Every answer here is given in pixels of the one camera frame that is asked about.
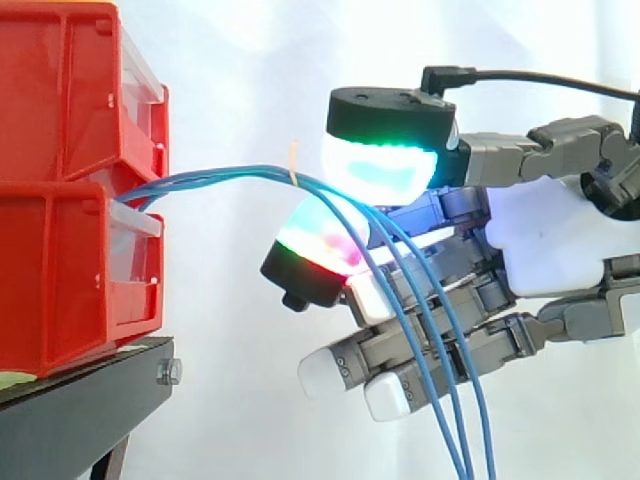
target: black sensor cap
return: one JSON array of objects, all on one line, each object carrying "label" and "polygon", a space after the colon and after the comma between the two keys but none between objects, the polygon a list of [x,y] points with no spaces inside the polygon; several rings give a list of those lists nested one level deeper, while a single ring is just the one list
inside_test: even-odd
[{"label": "black sensor cap", "polygon": [[347,277],[327,270],[275,241],[260,273],[285,291],[282,303],[295,312],[309,304],[333,307]]},{"label": "black sensor cap", "polygon": [[451,134],[455,105],[427,102],[399,88],[339,88],[331,92],[327,133],[341,140],[403,145],[440,152]]}]

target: blue cable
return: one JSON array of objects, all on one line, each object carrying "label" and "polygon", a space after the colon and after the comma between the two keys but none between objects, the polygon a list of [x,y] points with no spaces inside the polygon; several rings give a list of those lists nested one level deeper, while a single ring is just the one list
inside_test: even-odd
[{"label": "blue cable", "polygon": [[[224,178],[224,177],[220,178],[221,174],[222,175],[226,174],[226,175],[229,175],[229,176],[226,177],[226,178]],[[140,197],[144,197],[144,196],[151,196],[151,198],[149,198],[147,200],[146,204],[144,205],[145,207],[148,207],[152,203],[152,201],[164,196],[166,193],[168,193],[168,191],[193,189],[193,188],[197,188],[199,186],[211,185],[211,184],[218,183],[219,181],[224,181],[224,180],[227,180],[227,179],[239,178],[239,177],[244,177],[244,176],[260,176],[260,177],[263,177],[263,178],[269,178],[271,180],[279,181],[281,183],[291,184],[291,181],[290,181],[289,176],[288,176],[288,171],[285,170],[285,169],[280,169],[278,167],[273,167],[273,166],[231,167],[231,168],[213,169],[213,170],[201,171],[201,172],[188,172],[188,173],[184,173],[184,174],[175,175],[173,177],[161,179],[161,180],[158,180],[156,182],[152,182],[152,183],[150,183],[148,185],[145,185],[144,187],[142,187],[142,188],[140,188],[138,190],[130,192],[129,194],[123,195],[122,197],[119,198],[119,200],[121,200],[121,201],[129,201],[129,200],[132,200],[134,198],[140,198]],[[465,359],[465,362],[467,363],[467,366],[469,368],[469,373],[470,373],[470,377],[471,377],[472,383],[474,385],[474,390],[476,391],[476,396],[478,397],[479,410],[480,410],[481,418],[482,418],[483,433],[484,433],[483,437],[484,437],[484,441],[485,441],[485,453],[487,455],[487,463],[488,463],[487,469],[489,471],[489,478],[490,479],[494,479],[495,478],[495,468],[493,467],[493,452],[492,452],[492,448],[491,448],[491,433],[490,433],[490,429],[489,429],[489,420],[488,420],[486,402],[484,400],[484,396],[482,394],[482,388],[481,388],[481,386],[479,384],[479,380],[477,378],[477,372],[475,370],[475,366],[473,365],[473,361],[472,361],[472,358],[471,358],[471,354],[470,354],[470,352],[468,350],[468,346],[466,345],[466,340],[464,338],[464,333],[462,332],[462,329],[461,329],[461,327],[459,325],[459,322],[456,321],[457,317],[456,317],[455,311],[453,310],[453,307],[452,307],[452,305],[451,305],[451,303],[450,303],[450,301],[449,301],[449,299],[448,299],[448,297],[446,295],[446,292],[444,292],[444,289],[440,285],[440,282],[438,281],[438,279],[436,278],[435,274],[433,273],[430,265],[426,262],[426,259],[424,258],[423,252],[415,245],[415,243],[411,240],[411,238],[408,237],[408,235],[406,235],[406,233],[404,231],[402,231],[402,229],[400,229],[392,220],[390,220],[388,217],[386,217],[381,212],[379,212],[379,211],[377,211],[375,209],[372,209],[372,208],[370,208],[370,207],[368,207],[368,206],[366,206],[364,204],[361,204],[360,202],[355,201],[354,199],[348,197],[347,195],[342,194],[342,192],[339,192],[339,191],[337,191],[337,190],[335,190],[335,189],[323,184],[322,182],[320,182],[320,181],[318,181],[318,180],[316,180],[316,179],[314,179],[312,177],[308,177],[306,175],[298,175],[298,178],[306,180],[308,182],[311,182],[312,184],[315,184],[316,186],[318,186],[318,187],[320,187],[320,188],[322,188],[324,190],[327,190],[327,191],[329,191],[329,192],[331,192],[333,194],[336,194],[336,195],[338,195],[338,196],[350,201],[354,206],[356,206],[358,208],[358,210],[361,211],[361,213],[363,213],[363,215],[365,215],[368,218],[368,220],[375,226],[376,230],[378,230],[381,233],[383,239],[385,240],[385,243],[387,243],[387,245],[389,246],[390,251],[394,255],[394,258],[398,262],[399,267],[401,268],[401,270],[403,271],[403,274],[407,278],[407,282],[411,286],[411,288],[413,290],[413,293],[414,293],[416,299],[418,300],[420,308],[423,310],[423,312],[425,314],[424,315],[424,320],[426,321],[426,324],[427,324],[427,325],[425,325],[425,327],[426,327],[426,329],[428,329],[430,331],[430,333],[432,334],[433,338],[435,339],[436,348],[438,350],[439,355],[441,356],[441,358],[447,358],[446,351],[444,350],[444,344],[442,343],[442,339],[441,339],[440,335],[437,334],[437,327],[435,325],[435,321],[433,320],[433,315],[431,314],[430,309],[426,306],[426,303],[424,302],[423,297],[419,294],[419,288],[417,287],[417,284],[416,284],[415,280],[413,279],[413,276],[411,275],[411,272],[406,268],[404,260],[402,259],[400,253],[398,252],[397,248],[393,244],[393,241],[391,240],[391,238],[384,231],[384,227],[381,224],[381,222],[385,223],[387,225],[387,228],[392,229],[393,233],[398,235],[402,239],[402,241],[407,244],[407,246],[412,251],[412,253],[418,258],[421,266],[425,270],[425,273],[428,275],[428,278],[429,278],[430,282],[434,285],[434,288],[435,288],[436,292],[438,293],[438,295],[443,300],[443,302],[442,302],[443,306],[445,308],[445,311],[447,312],[447,314],[449,315],[449,317],[451,319],[451,323],[452,323],[454,332],[456,334],[456,337],[458,339],[458,342],[460,344],[460,347],[461,347],[461,350],[462,350],[462,353],[463,353],[463,358]],[[447,367],[449,367],[448,368],[448,370],[449,370],[448,373],[450,374],[450,376],[447,375],[447,376],[449,376],[449,378],[447,378],[447,380],[448,380],[450,386],[452,384],[455,386],[455,381],[453,383],[451,383],[451,380],[453,379],[453,372],[451,370],[451,365],[448,362],[443,362],[443,366],[445,366],[445,370],[447,370]],[[459,397],[457,395],[457,390],[455,390],[455,387],[453,389],[450,388],[450,394],[452,396],[452,401],[454,403],[454,412],[456,413],[456,424],[458,426],[459,437],[461,438],[461,447],[463,449],[463,454],[465,454],[465,465],[467,466],[467,473],[470,474],[470,476],[472,477],[473,476],[473,470],[472,470],[472,467],[471,467],[470,455],[468,453],[468,446],[465,445],[466,444],[466,433],[464,432],[464,424],[461,421],[462,420],[461,419],[461,417],[462,417],[461,409],[458,409],[458,411],[456,412],[456,400],[458,402],[458,407],[459,407]]]},{"label": "blue cable", "polygon": [[[349,200],[352,203],[355,202],[355,200],[348,197],[348,195],[343,194],[342,192],[335,190],[331,187],[329,187],[329,189],[331,193],[337,196],[340,196],[345,200]],[[426,273],[427,278],[429,279],[429,282],[433,285],[438,297],[442,301],[444,310],[451,321],[451,326],[453,328],[458,345],[460,346],[462,358],[464,359],[465,365],[467,366],[467,369],[469,372],[469,378],[471,380],[471,384],[473,386],[473,390],[476,395],[476,400],[478,403],[478,411],[480,414],[480,422],[482,424],[482,437],[483,437],[483,444],[484,444],[485,457],[486,457],[486,463],[487,463],[487,475],[489,480],[495,480],[496,478],[495,457],[493,453],[493,441],[491,438],[491,424],[489,420],[489,411],[487,408],[487,402],[484,397],[482,385],[480,384],[478,371],[476,369],[475,363],[473,362],[473,358],[471,356],[471,351],[469,350],[469,346],[467,345],[466,337],[464,335],[462,327],[460,326],[460,322],[457,321],[457,315],[455,313],[453,305],[451,305],[451,300],[449,299],[449,296],[446,294],[446,292],[442,288],[442,285],[438,280],[438,278],[436,277],[435,273],[433,272],[433,269],[427,262],[424,252],[420,250],[420,248],[418,248],[418,246],[411,239],[411,237],[409,237],[409,235],[407,235],[406,232],[402,230],[402,228],[400,228],[392,219],[384,215],[379,210],[376,210],[374,208],[371,208],[370,210],[377,220],[385,224],[388,230],[391,230],[393,234],[397,235],[407,245],[407,247],[409,247],[409,250],[418,259],[418,262],[420,263],[424,272]]]},{"label": "blue cable", "polygon": [[[219,178],[215,178],[212,180],[209,180],[208,182],[202,181],[202,185],[199,186],[205,186],[205,185],[214,185],[216,183],[220,183],[226,180],[231,180],[231,179],[235,179],[235,178],[241,178],[241,177],[245,177],[245,176],[259,176],[261,178],[267,178],[269,180],[274,180],[280,183],[285,183],[285,184],[289,184],[291,185],[291,179],[288,177],[288,175],[282,177],[279,176],[278,174],[280,172],[275,172],[276,175],[273,175],[273,171],[270,173],[260,173],[260,174],[256,174],[255,171],[244,171],[242,173],[237,172],[236,174],[227,174],[227,176],[219,176]],[[166,193],[169,193],[170,191],[178,191],[178,190],[189,190],[189,189],[193,189],[194,185],[190,184],[188,182],[187,178],[182,178],[184,180],[183,184],[178,184],[178,185],[172,185],[170,187],[167,187],[166,189],[163,189],[162,187],[155,187],[155,194],[158,195],[164,195]],[[331,212],[338,217],[338,219],[340,220],[340,222],[344,225],[345,229],[347,230],[347,232],[349,233],[349,235],[352,237],[352,239],[354,240],[354,242],[356,243],[356,245],[358,246],[358,248],[361,250],[363,257],[365,258],[365,262],[367,263],[367,265],[369,266],[369,268],[371,269],[374,278],[376,279],[376,281],[380,284],[381,288],[383,289],[385,295],[387,296],[395,315],[398,317],[398,320],[402,326],[402,329],[405,333],[405,336],[407,337],[407,341],[409,342],[409,345],[411,347],[411,350],[414,354],[414,356],[416,357],[416,361],[418,363],[418,368],[420,370],[420,373],[423,377],[423,380],[425,382],[425,386],[426,386],[426,390],[429,394],[429,397],[432,399],[432,406],[434,408],[434,412],[436,414],[436,418],[438,420],[438,424],[440,425],[441,431],[443,433],[443,436],[445,438],[445,443],[447,444],[447,447],[449,448],[449,452],[451,454],[452,457],[452,461],[454,463],[454,466],[456,468],[456,472],[458,473],[459,478],[463,479],[463,480],[470,480],[470,478],[467,475],[467,472],[465,471],[464,467],[462,466],[461,462],[460,462],[460,458],[458,456],[458,452],[456,450],[455,447],[455,443],[453,442],[453,438],[451,437],[451,433],[449,431],[449,428],[447,427],[446,424],[446,418],[444,416],[444,412],[442,410],[442,407],[439,403],[439,397],[437,395],[437,390],[435,388],[435,384],[433,383],[433,378],[431,377],[431,372],[429,371],[429,368],[426,364],[426,361],[424,359],[424,356],[422,355],[422,351],[420,348],[420,344],[413,332],[413,329],[411,327],[411,324],[408,320],[408,318],[406,317],[406,315],[404,314],[404,311],[402,310],[402,306],[400,305],[398,299],[395,297],[395,294],[393,293],[392,288],[390,287],[390,285],[388,284],[386,278],[384,277],[384,275],[382,274],[382,272],[380,271],[379,267],[375,264],[373,258],[371,257],[370,253],[368,252],[366,246],[364,245],[364,243],[362,242],[362,240],[360,239],[359,235],[357,234],[357,232],[353,229],[353,227],[349,224],[349,222],[346,220],[346,218],[342,215],[342,213],[331,203],[331,201],[324,195],[322,194],[318,189],[316,189],[313,186],[310,185],[303,185],[303,183],[306,183],[304,180],[303,182],[301,182],[300,187],[309,191],[310,193],[312,193],[313,195],[315,195],[316,197],[318,197],[325,205],[327,205],[327,207],[331,210]],[[136,196],[146,196],[148,194],[148,188],[145,186],[140,190],[137,190],[135,193],[131,192],[130,194],[126,194],[125,196],[119,198],[119,200],[122,201],[122,198],[126,198],[127,200],[131,200],[133,198],[135,198]],[[369,211],[368,209],[363,209],[363,214],[368,217],[368,220],[371,221],[374,224],[374,228],[379,229],[379,232],[382,236],[383,239],[385,240],[385,242],[388,240],[389,244],[388,246],[390,247],[390,249],[395,250],[395,252],[392,252],[394,254],[394,258],[396,259],[396,261],[398,261],[401,264],[404,264],[404,261],[402,259],[402,256],[400,255],[400,253],[398,252],[397,248],[395,248],[395,245],[393,245],[393,241],[391,240],[391,238],[386,234],[386,232],[384,232],[384,229],[382,228],[382,226],[380,225],[380,223],[378,222],[378,220],[373,217],[371,211]],[[416,289],[415,295],[417,298],[421,298],[421,295],[419,294],[419,289]],[[442,339],[439,337],[439,335],[436,335],[436,337],[440,340],[440,342],[442,343]]]}]

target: white fingertip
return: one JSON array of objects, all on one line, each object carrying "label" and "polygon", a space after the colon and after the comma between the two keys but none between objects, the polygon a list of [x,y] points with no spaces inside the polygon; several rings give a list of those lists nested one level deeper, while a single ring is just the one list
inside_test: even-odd
[{"label": "white fingertip", "polygon": [[353,292],[353,298],[367,325],[378,325],[391,320],[395,313],[371,272],[354,275],[347,285]]},{"label": "white fingertip", "polygon": [[397,420],[411,413],[402,382],[393,372],[381,373],[367,383],[364,398],[376,422]]},{"label": "white fingertip", "polygon": [[345,392],[340,367],[328,348],[321,348],[298,365],[298,378],[308,398]]}]

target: green led light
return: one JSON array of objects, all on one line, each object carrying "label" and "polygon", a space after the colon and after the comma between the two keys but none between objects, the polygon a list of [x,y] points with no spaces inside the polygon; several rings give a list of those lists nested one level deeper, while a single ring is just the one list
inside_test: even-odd
[{"label": "green led light", "polygon": [[365,145],[325,136],[328,183],[370,205],[409,205],[424,193],[438,156],[415,146]]}]

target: cable bundle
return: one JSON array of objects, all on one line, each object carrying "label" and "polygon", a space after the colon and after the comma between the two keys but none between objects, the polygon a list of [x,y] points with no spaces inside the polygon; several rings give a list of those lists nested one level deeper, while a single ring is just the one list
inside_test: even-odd
[{"label": "cable bundle", "polygon": [[[436,326],[435,320],[433,318],[433,314],[431,310],[426,304],[424,294],[420,291],[418,284],[411,274],[410,269],[407,267],[405,260],[402,258],[402,255],[398,251],[395,246],[391,235],[396,235],[400,238],[409,248],[411,253],[415,255],[418,259],[421,267],[424,269],[427,278],[433,285],[436,293],[438,294],[440,301],[449,316],[454,334],[456,336],[456,340],[460,346],[460,350],[462,352],[463,360],[467,367],[467,370],[470,375],[470,379],[474,388],[474,392],[476,395],[476,400],[478,403],[478,409],[480,412],[480,418],[482,422],[483,429],[483,441],[484,441],[484,449],[485,449],[485,457],[487,463],[487,474],[489,479],[493,480],[496,478],[495,472],[495,464],[493,458],[493,446],[491,442],[491,430],[489,425],[489,416],[487,411],[487,405],[485,402],[484,394],[482,392],[482,387],[480,385],[480,380],[478,378],[477,370],[473,363],[473,359],[471,357],[471,352],[467,345],[464,331],[460,326],[460,322],[456,316],[456,313],[449,301],[449,298],[444,291],[442,285],[437,279],[436,274],[433,272],[431,266],[427,262],[424,253],[416,246],[416,244],[411,240],[411,238],[400,228],[397,224],[395,224],[391,219],[389,219],[386,215],[381,213],[380,211],[365,205],[348,195],[332,188],[323,182],[307,176],[303,174],[294,174],[291,175],[291,172],[287,169],[270,166],[270,165],[256,165],[256,166],[247,166],[247,167],[227,167],[227,168],[216,168],[210,170],[200,170],[194,172],[181,173],[177,175],[173,175],[161,180],[157,180],[147,185],[140,187],[132,192],[124,194],[118,197],[117,200],[121,202],[130,202],[136,199],[145,199],[142,205],[139,207],[140,210],[146,210],[153,202],[167,195],[168,193],[174,191],[181,190],[192,190],[195,188],[206,187],[210,185],[215,185],[220,182],[225,182],[228,180],[233,180],[237,178],[246,178],[246,177],[258,177],[264,178],[267,180],[284,183],[287,185],[293,185],[312,195],[316,196],[319,200],[321,200],[329,210],[338,218],[340,223],[345,227],[354,243],[357,245],[358,249],[361,251],[362,256],[371,270],[375,280],[380,285],[381,289],[385,293],[389,304],[391,305],[400,325],[402,326],[405,337],[407,338],[407,342],[411,347],[411,351],[415,356],[420,374],[422,376],[423,384],[425,391],[429,395],[431,400],[431,404],[433,406],[433,410],[436,415],[436,419],[440,430],[442,432],[445,444],[449,453],[451,455],[451,460],[454,464],[457,475],[462,480],[471,480],[474,478],[473,473],[473,465],[471,454],[469,451],[469,445],[467,442],[464,418],[462,413],[462,407],[460,405],[460,398],[458,395],[456,381],[453,375],[451,363],[446,361],[448,358],[444,342],[442,341],[441,336],[439,335],[438,328]],[[396,297],[393,288],[385,278],[385,275],[380,270],[380,267],[376,265],[375,261],[371,257],[371,254],[368,252],[365,244],[361,240],[360,236],[354,229],[354,227],[349,223],[343,213],[332,203],[329,197],[327,197],[326,193],[334,195],[336,197],[342,198],[353,205],[370,223],[371,228],[375,230],[383,239],[387,248],[389,248],[393,258],[407,279],[407,283],[411,287],[412,293],[415,296],[420,309],[423,312],[422,321],[423,327],[425,331],[428,332],[430,338],[433,340],[435,344],[436,351],[440,358],[442,359],[442,365],[444,368],[444,373],[446,376],[449,394],[451,395],[451,400],[453,404],[456,429],[458,433],[458,441],[460,444],[460,449],[462,451],[462,460],[460,458],[460,454],[454,442],[454,439],[451,435],[451,431],[449,430],[449,426],[447,424],[444,411],[440,404],[440,400],[438,394],[436,392],[436,387],[425,361],[425,358],[422,354],[422,350],[420,347],[420,343],[411,327],[411,324],[403,311],[402,304],[400,300]]]}]

